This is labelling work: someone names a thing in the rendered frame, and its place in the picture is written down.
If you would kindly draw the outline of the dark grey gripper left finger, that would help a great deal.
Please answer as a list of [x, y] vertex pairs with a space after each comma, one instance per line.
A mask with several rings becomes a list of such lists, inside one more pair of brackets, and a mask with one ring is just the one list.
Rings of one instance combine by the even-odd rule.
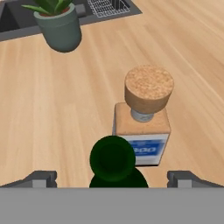
[[56, 188], [56, 171], [33, 171], [27, 177], [2, 185], [2, 188]]

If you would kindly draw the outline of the square bottle with cork stopper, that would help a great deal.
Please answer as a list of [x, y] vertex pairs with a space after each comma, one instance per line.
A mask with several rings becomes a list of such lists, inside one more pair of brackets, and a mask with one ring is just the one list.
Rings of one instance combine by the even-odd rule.
[[174, 80], [165, 69], [136, 66], [124, 79], [124, 101], [115, 105], [112, 133], [127, 140], [136, 165], [158, 165], [171, 134], [166, 104]]

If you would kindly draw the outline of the dark grey sink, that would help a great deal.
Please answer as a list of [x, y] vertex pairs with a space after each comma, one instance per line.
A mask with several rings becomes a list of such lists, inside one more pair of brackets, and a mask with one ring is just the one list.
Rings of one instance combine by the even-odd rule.
[[[116, 16], [97, 17], [88, 5], [88, 0], [73, 0], [81, 25], [88, 25], [141, 14], [140, 9], [132, 0], [124, 0], [129, 6], [129, 12]], [[0, 0], [0, 41], [18, 39], [40, 33], [40, 29], [31, 10], [22, 4], [35, 5], [32, 0]]]

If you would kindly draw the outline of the dark green glass bottle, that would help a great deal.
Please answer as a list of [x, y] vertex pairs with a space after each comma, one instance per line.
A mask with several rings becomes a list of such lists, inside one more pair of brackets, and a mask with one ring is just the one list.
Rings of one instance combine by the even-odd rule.
[[119, 136], [98, 140], [91, 150], [89, 162], [94, 173], [90, 187], [148, 188], [144, 175], [136, 168], [133, 148]]

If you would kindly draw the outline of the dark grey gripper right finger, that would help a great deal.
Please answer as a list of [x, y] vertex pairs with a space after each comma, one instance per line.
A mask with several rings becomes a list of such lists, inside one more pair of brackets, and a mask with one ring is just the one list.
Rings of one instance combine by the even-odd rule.
[[221, 185], [199, 178], [191, 171], [168, 171], [167, 179], [167, 186], [174, 188], [221, 187]]

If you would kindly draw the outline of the potted plant in green pot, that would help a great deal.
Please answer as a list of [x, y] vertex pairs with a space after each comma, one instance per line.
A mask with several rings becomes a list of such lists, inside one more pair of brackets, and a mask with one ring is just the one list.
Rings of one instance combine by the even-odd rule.
[[73, 0], [33, 0], [36, 4], [22, 4], [33, 16], [45, 38], [56, 52], [70, 53], [81, 43], [81, 26]]

